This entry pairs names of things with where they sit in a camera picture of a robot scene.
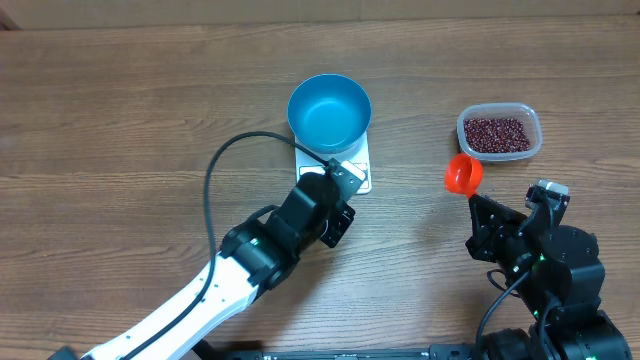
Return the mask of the red measuring scoop blue handle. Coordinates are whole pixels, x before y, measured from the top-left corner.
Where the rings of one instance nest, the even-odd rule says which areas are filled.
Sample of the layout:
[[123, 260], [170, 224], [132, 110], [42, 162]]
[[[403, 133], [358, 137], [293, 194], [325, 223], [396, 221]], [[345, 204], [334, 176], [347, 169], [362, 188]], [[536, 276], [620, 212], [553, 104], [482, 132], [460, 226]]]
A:
[[448, 163], [444, 174], [444, 185], [453, 194], [471, 198], [476, 194], [484, 176], [479, 160], [465, 153], [455, 155]]

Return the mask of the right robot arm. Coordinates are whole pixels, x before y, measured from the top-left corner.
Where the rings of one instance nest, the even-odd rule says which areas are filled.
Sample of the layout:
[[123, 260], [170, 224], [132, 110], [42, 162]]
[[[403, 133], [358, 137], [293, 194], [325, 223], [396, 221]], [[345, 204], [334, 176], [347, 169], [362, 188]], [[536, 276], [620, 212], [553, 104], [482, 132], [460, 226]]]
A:
[[601, 310], [605, 269], [594, 234], [564, 225], [570, 198], [532, 190], [524, 215], [485, 196], [468, 199], [475, 260], [494, 263], [505, 278], [493, 314], [508, 296], [518, 297], [535, 319], [527, 331], [487, 334], [476, 330], [476, 359], [629, 359], [630, 347]]

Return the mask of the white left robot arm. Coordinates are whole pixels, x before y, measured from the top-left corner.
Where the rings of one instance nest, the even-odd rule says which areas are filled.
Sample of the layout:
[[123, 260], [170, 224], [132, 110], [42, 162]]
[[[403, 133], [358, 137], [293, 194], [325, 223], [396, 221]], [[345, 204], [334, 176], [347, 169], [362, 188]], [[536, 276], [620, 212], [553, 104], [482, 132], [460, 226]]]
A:
[[347, 202], [365, 179], [343, 168], [301, 175], [282, 205], [256, 211], [213, 246], [210, 261], [183, 289], [85, 358], [181, 358], [286, 280], [311, 243], [335, 247], [355, 215]]

